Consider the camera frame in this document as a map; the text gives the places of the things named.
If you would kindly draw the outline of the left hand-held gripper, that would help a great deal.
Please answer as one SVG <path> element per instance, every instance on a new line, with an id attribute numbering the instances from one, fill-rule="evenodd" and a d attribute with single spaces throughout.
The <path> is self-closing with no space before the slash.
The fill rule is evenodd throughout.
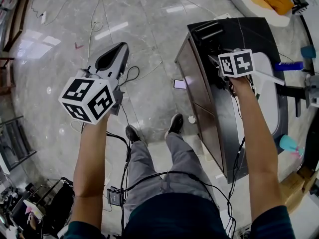
<path id="1" fill-rule="evenodd" d="M 119 79 L 128 56 L 127 43 L 113 44 L 93 53 L 87 68 L 69 78 L 58 100 L 73 119 L 97 124 L 107 113 L 118 115 L 124 94 Z"/>

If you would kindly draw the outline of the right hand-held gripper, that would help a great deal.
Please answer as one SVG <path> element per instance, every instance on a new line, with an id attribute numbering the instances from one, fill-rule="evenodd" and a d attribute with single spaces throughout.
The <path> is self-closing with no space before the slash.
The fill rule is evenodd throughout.
<path id="1" fill-rule="evenodd" d="M 239 78 L 254 74 L 256 71 L 251 49 L 235 49 L 221 54 L 208 55 L 209 61 L 217 69 L 217 76 L 224 82 L 229 78 Z"/>

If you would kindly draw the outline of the black vanity cabinet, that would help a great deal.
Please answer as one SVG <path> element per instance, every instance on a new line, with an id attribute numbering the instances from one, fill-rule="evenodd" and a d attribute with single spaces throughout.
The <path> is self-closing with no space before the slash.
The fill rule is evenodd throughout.
<path id="1" fill-rule="evenodd" d="M 248 48 L 253 53 L 266 54 L 272 65 L 280 56 L 271 29 L 264 18 L 242 17 L 220 19 L 225 33 L 219 38 L 221 48 L 227 51 Z M 187 35 L 176 56 L 186 83 L 199 138 L 216 161 L 228 183 L 247 175 L 248 167 L 241 145 L 243 124 L 236 101 L 223 87 L 217 69 L 208 54 L 195 43 L 191 31 L 198 23 L 187 26 Z"/>

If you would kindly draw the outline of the person's left forearm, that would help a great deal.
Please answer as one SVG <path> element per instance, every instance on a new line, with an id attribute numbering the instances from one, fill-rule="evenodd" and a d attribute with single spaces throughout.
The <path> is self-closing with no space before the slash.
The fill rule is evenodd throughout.
<path id="1" fill-rule="evenodd" d="M 101 228 L 105 181 L 106 114 L 97 124 L 83 128 L 78 158 L 73 176 L 75 193 L 71 221 Z"/>

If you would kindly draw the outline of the person's right forearm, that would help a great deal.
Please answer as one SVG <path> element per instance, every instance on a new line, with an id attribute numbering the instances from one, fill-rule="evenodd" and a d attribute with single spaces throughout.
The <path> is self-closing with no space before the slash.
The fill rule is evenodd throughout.
<path id="1" fill-rule="evenodd" d="M 251 218 L 284 204 L 278 180 L 278 152 L 246 77 L 230 78 L 238 97 L 249 172 Z"/>

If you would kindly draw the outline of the white ceramic sink bowl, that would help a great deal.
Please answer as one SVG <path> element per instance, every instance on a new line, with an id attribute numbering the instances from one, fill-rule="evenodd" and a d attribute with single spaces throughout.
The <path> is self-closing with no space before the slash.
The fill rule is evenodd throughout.
<path id="1" fill-rule="evenodd" d="M 268 56 L 262 52 L 253 53 L 256 71 L 273 76 L 273 69 Z M 279 125 L 279 105 L 277 98 L 276 84 L 264 81 L 260 77 L 252 74 L 256 96 L 258 96 L 259 106 L 263 113 L 266 124 L 274 134 Z"/>

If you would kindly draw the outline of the teal waste bin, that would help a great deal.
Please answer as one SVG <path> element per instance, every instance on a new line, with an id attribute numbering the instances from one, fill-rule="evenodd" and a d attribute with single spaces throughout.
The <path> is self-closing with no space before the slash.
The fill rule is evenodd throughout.
<path id="1" fill-rule="evenodd" d="M 317 57 L 315 47 L 312 44 L 304 46 L 300 50 L 303 58 L 315 59 Z"/>

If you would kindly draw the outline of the person's left black shoe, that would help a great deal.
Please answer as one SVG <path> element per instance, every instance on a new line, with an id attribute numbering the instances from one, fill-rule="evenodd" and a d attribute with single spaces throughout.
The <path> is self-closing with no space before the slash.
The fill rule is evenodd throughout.
<path id="1" fill-rule="evenodd" d="M 141 139 L 138 135 L 137 129 L 135 127 L 133 127 L 132 125 L 129 124 L 126 126 L 125 133 L 126 133 L 126 136 L 131 144 L 133 144 L 134 142 L 137 142 L 137 141 L 141 141 Z"/>

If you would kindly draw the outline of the person's black shoe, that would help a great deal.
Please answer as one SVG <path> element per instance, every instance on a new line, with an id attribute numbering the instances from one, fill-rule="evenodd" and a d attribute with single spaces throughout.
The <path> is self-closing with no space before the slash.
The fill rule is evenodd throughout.
<path id="1" fill-rule="evenodd" d="M 137 129 L 135 127 L 133 127 L 132 125 L 129 124 L 126 126 L 125 133 L 126 133 L 126 136 L 131 144 L 133 144 L 134 142 L 137 142 L 137 141 L 141 141 L 141 139 L 138 135 Z"/>
<path id="2" fill-rule="evenodd" d="M 171 132 L 174 132 L 176 134 L 180 134 L 180 131 L 183 127 L 183 115 L 182 114 L 175 114 L 172 118 L 171 118 L 171 122 L 170 122 L 170 127 L 168 129 L 168 131 L 165 133 L 164 138 L 166 139 L 168 134 Z"/>

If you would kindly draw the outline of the person's right black shoe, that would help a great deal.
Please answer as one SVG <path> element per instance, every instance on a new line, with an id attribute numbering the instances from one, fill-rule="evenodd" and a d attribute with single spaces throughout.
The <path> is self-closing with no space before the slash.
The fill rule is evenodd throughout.
<path id="1" fill-rule="evenodd" d="M 168 131 L 165 133 L 164 138 L 166 139 L 168 134 L 171 132 L 174 132 L 176 134 L 180 134 L 180 131 L 183 127 L 183 115 L 182 114 L 175 114 L 172 118 L 171 118 L 171 122 L 170 122 L 170 127 L 168 129 Z"/>

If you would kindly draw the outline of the teal cup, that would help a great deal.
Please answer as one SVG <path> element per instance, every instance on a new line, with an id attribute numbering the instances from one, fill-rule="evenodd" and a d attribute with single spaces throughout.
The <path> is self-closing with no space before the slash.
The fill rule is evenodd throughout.
<path id="1" fill-rule="evenodd" d="M 298 158 L 302 158 L 304 155 L 305 149 L 300 147 L 294 139 L 286 134 L 281 137 L 279 145 L 280 148 L 290 152 L 293 155 L 296 155 Z"/>

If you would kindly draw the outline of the wooden stool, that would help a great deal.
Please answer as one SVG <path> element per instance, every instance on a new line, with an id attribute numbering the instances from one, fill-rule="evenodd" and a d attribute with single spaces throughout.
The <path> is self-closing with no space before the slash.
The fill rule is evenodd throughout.
<path id="1" fill-rule="evenodd" d="M 0 96 L 9 95 L 15 87 L 12 57 L 0 57 Z"/>

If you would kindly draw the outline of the black bathtub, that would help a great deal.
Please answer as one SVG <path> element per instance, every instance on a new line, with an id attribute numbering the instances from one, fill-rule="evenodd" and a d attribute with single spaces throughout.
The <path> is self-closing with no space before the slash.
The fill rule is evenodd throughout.
<path id="1" fill-rule="evenodd" d="M 319 119 L 314 118 L 306 138 L 305 166 L 317 171 L 319 168 Z"/>

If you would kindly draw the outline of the person's grey trousers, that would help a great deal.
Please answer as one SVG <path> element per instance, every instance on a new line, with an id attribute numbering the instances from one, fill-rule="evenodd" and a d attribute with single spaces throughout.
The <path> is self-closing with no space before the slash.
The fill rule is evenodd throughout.
<path id="1" fill-rule="evenodd" d="M 192 194 L 215 201 L 211 187 L 204 187 L 188 175 L 175 173 L 176 171 L 187 172 L 197 176 L 204 183 L 211 183 L 192 147 L 183 140 L 181 135 L 174 132 L 169 133 L 165 140 L 171 152 L 171 171 L 173 173 L 166 174 L 164 178 L 160 176 L 149 178 L 129 191 L 124 204 L 125 224 L 128 223 L 135 208 L 156 195 L 166 193 Z M 134 142 L 128 171 L 129 186 L 131 187 L 141 179 L 154 174 L 156 171 L 146 144 L 140 140 Z"/>

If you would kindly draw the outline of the person's dark teal shirt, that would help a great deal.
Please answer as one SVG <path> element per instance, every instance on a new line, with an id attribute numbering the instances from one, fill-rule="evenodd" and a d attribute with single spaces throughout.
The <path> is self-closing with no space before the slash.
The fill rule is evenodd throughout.
<path id="1" fill-rule="evenodd" d="M 122 239 L 230 239 L 214 202 L 186 193 L 156 195 L 132 211 Z M 296 239 L 286 206 L 261 214 L 250 239 Z"/>

